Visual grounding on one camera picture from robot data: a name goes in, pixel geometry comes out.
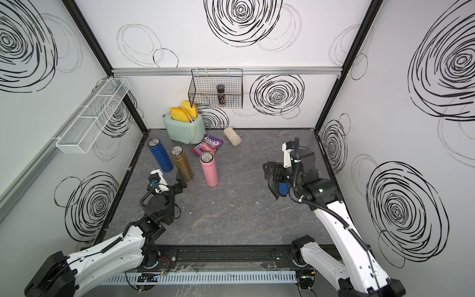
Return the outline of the blue and grey cloth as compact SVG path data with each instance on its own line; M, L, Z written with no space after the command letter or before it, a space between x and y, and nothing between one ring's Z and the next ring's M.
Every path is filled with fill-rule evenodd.
M286 197L289 193L289 173L283 163L267 162L263 166L264 178L274 198Z

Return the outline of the gold thermos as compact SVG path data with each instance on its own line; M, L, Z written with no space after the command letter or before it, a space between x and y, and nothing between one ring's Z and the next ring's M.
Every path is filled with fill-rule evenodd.
M190 167L188 158L186 156L185 150L181 146L175 146L170 150L170 156L174 165L181 172L181 175L186 181L191 181L193 179L192 168Z

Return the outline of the pink thermos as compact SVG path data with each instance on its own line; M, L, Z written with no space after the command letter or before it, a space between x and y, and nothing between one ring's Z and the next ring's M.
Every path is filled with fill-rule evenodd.
M200 163L204 172L206 183L209 187L219 184L218 173L215 164L215 157L212 153L203 153L200 156Z

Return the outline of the blue thermos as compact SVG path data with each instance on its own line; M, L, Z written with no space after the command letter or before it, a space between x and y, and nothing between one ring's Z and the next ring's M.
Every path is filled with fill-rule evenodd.
M153 138L147 142L147 145L162 171L165 173L171 172L174 168L174 165L169 158L166 148L163 146L161 140L158 138Z

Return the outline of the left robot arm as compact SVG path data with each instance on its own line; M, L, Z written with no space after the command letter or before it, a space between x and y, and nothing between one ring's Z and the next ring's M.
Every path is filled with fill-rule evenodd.
M187 183L181 172L169 185L160 170L148 176L146 194L139 205L141 219L129 222L118 235L69 255L59 251L48 257L24 290L26 297L81 297L115 275L160 260L155 241L178 217L176 195Z

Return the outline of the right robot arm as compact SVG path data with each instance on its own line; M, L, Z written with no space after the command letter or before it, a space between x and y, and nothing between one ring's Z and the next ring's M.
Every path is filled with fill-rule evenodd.
M299 137L282 145L283 161L263 165L273 196L289 197L308 206L329 233L341 257L337 260L310 236L292 242L293 261L311 266L336 289L340 297L402 297L406 290L391 278L372 255L351 220L338 188L319 176L315 154L302 147Z

